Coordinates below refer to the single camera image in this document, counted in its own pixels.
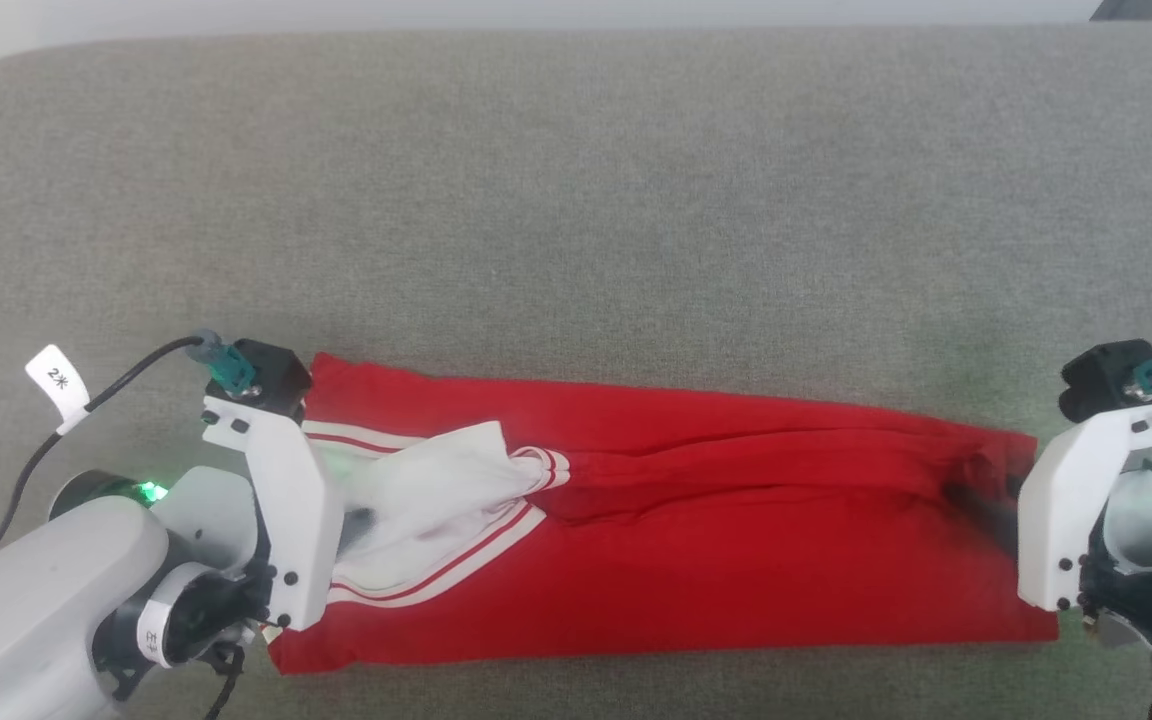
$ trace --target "red fabric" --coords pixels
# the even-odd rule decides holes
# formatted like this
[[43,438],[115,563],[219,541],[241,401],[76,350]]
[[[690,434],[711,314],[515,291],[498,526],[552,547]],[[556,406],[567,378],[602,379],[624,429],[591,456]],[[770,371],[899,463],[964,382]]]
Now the red fabric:
[[1010,559],[941,498],[1005,497],[1033,438],[872,407],[426,378],[320,355],[308,418],[430,437],[500,420],[561,450],[548,517],[431,600],[333,602],[270,646],[283,673],[363,662],[1056,638]]

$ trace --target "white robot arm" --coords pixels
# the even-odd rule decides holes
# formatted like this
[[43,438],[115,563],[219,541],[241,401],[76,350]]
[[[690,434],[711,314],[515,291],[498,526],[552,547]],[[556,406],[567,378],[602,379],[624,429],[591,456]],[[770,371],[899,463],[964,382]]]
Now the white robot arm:
[[[233,675],[257,624],[323,616],[343,509],[300,429],[306,370],[283,348],[206,332],[174,346],[210,364],[204,439],[243,452],[251,480],[195,468],[166,493],[100,471],[74,478],[50,523],[0,551],[0,720],[115,717],[157,666],[200,660]],[[58,355],[40,355],[55,365],[41,377],[82,388]],[[81,393],[82,404],[58,400],[58,435],[113,395]]]
[[1074,429],[1052,439],[1020,488],[1020,597],[1079,607],[1106,644],[1152,652],[1152,347],[1092,348],[1062,370]]

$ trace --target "folded garment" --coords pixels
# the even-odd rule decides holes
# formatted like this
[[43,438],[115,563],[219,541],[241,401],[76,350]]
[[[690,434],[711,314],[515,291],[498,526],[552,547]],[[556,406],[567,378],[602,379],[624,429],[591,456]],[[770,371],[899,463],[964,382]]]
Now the folded garment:
[[1032,642],[1055,616],[945,500],[1007,502],[1033,438],[824,404],[427,378],[320,355],[305,432],[343,484],[329,606],[283,673],[362,662]]

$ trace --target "gray couch cushion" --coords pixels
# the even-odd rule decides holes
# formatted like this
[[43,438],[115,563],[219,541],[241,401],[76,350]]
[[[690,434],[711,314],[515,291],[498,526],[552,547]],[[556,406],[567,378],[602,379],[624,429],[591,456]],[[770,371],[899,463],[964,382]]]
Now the gray couch cushion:
[[[56,424],[29,356],[59,342],[103,387],[204,324],[430,373],[828,397],[1048,437],[1064,361],[1152,340],[1152,26],[385,33],[0,61],[0,511]],[[81,469],[232,467],[197,439],[200,382],[164,363],[67,438],[13,537]],[[329,679],[257,659],[230,714],[1142,717],[1143,655],[1078,628],[1049,647]],[[132,717],[200,717],[218,688],[184,670]]]

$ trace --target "green led light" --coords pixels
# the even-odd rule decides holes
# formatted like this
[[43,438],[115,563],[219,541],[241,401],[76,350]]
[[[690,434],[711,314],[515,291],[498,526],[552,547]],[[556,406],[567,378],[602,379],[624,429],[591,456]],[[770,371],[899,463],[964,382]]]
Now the green led light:
[[160,501],[168,495],[168,488],[160,486],[160,484],[152,480],[143,482],[137,487],[141,488],[141,494],[144,495],[145,500],[149,502]]

